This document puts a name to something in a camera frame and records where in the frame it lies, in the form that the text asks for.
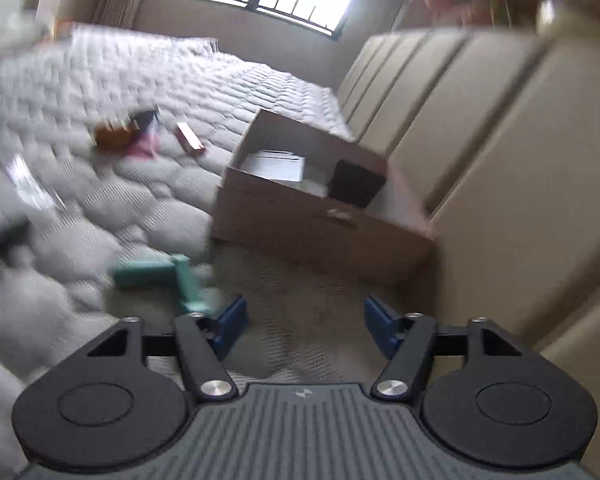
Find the teal plastic handle tool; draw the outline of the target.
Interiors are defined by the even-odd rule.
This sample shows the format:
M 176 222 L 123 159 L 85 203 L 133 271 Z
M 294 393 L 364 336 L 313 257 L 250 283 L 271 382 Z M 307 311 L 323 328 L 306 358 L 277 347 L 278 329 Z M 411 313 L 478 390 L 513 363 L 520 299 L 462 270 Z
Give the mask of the teal plastic handle tool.
M 181 314 L 212 315 L 214 310 L 201 296 L 195 273 L 184 255 L 166 260 L 130 260 L 109 271 L 117 289 L 162 286 L 171 289 Z

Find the black tool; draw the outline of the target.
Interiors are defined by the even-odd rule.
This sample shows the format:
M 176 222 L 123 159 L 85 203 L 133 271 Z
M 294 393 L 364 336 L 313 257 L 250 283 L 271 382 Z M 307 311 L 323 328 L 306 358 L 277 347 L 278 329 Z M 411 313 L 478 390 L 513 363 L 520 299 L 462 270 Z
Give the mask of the black tool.
M 35 221 L 65 208 L 20 154 L 0 153 L 0 260 L 28 240 Z

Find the white quilted mattress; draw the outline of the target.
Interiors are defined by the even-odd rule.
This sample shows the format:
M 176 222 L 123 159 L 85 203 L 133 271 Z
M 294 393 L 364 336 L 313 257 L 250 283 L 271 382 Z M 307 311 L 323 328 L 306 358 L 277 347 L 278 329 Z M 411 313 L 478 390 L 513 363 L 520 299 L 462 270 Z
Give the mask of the white quilted mattress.
M 96 125 L 151 107 L 155 158 L 96 148 Z M 349 134 L 329 89 L 223 53 L 211 38 L 80 26 L 57 44 L 0 58 L 0 153 L 20 154 L 66 206 L 35 221 L 0 262 L 0 479 L 26 462 L 10 412 L 30 382 L 119 318 L 170 318 L 163 290 L 114 292 L 109 271 L 123 261 L 182 254 L 210 307 L 248 297 L 250 331 L 228 360 L 238 382 L 358 374 L 337 321 L 358 296 L 354 286 L 210 240 L 222 173 L 262 108 Z M 178 122 L 193 128 L 202 154 L 183 150 Z

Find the grey blue pink packet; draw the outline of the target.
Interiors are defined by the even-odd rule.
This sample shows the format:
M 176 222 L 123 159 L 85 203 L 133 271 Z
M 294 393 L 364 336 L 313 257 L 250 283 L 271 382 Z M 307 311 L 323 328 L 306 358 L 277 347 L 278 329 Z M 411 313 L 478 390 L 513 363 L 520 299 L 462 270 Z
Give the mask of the grey blue pink packet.
M 128 126 L 134 133 L 125 150 L 126 157 L 153 159 L 158 150 L 158 108 L 141 108 L 134 110 L 129 116 Z

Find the black object in box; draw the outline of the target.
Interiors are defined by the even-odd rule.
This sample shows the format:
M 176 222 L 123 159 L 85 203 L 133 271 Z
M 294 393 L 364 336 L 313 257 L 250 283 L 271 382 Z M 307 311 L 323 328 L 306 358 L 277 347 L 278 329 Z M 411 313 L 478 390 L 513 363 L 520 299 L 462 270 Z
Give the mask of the black object in box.
M 327 185 L 327 196 L 338 202 L 366 208 L 385 185 L 384 174 L 341 159 Z

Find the beige padded headboard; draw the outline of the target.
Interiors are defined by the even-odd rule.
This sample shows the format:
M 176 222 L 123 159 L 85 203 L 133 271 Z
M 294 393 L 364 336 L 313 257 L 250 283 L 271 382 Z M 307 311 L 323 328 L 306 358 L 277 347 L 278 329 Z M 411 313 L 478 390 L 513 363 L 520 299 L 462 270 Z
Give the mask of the beige padded headboard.
M 449 324 L 490 318 L 600 413 L 600 39 L 373 36 L 337 96 L 352 138 L 402 172 L 434 229 L 408 304 Z M 584 461 L 600 477 L 600 421 Z

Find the brown wooden figurine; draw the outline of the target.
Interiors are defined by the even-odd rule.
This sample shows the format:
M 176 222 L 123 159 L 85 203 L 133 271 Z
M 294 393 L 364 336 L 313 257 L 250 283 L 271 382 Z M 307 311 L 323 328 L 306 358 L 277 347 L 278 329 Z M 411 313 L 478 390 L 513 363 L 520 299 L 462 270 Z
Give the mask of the brown wooden figurine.
M 128 148 L 137 134 L 134 122 L 110 122 L 96 125 L 93 138 L 96 148 L 105 151 L 122 151 Z

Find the pink cardboard box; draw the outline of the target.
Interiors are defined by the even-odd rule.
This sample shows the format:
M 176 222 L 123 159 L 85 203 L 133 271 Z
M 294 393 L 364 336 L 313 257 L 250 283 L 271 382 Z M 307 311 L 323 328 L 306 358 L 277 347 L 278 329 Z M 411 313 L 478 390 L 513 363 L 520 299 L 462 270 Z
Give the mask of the pink cardboard box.
M 303 181 L 290 186 L 240 170 L 258 151 L 304 157 Z M 364 209 L 327 196 L 341 159 L 387 178 Z M 234 151 L 212 218 L 217 240 L 389 286 L 406 281 L 434 248 L 422 205 L 387 159 L 269 110 L 257 112 Z

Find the red cylindrical tube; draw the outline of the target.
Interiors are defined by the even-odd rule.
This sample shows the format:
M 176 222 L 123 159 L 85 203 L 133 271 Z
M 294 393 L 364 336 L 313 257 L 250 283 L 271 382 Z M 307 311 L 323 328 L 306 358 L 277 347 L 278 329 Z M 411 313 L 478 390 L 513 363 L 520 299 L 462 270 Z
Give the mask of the red cylindrical tube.
M 187 154 L 195 156 L 202 154 L 206 150 L 206 146 L 187 122 L 178 122 L 175 125 L 174 133 Z

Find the white card in box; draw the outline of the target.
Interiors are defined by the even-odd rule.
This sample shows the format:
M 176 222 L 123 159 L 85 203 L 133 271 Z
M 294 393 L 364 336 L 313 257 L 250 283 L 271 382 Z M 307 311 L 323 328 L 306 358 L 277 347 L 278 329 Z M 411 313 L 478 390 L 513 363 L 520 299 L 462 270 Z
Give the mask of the white card in box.
M 258 151 L 249 154 L 239 169 L 262 179 L 296 185 L 303 181 L 306 159 L 291 152 Z

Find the white plush toy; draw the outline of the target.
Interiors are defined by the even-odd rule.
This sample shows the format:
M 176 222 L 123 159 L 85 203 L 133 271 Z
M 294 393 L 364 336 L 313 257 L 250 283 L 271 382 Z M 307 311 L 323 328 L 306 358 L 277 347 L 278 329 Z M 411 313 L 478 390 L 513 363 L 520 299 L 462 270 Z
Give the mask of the white plush toy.
M 25 10 L 0 21 L 0 54 L 26 50 L 72 36 L 74 21 Z

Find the cream egg-shaped lamp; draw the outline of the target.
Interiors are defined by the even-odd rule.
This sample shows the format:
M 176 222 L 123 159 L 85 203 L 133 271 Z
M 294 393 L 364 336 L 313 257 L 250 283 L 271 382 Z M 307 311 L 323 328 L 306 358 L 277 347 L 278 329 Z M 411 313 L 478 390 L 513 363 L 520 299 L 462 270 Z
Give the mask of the cream egg-shaped lamp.
M 600 37 L 600 0 L 538 0 L 540 37 Z

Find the pink plush toy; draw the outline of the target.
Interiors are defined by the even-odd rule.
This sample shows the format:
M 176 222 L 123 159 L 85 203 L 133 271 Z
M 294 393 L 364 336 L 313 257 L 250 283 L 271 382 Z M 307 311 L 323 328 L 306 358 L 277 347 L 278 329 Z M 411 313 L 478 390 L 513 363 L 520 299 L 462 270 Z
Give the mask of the pink plush toy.
M 489 24 L 489 13 L 483 6 L 473 3 L 457 3 L 455 0 L 422 0 L 431 14 L 434 25 L 478 25 Z

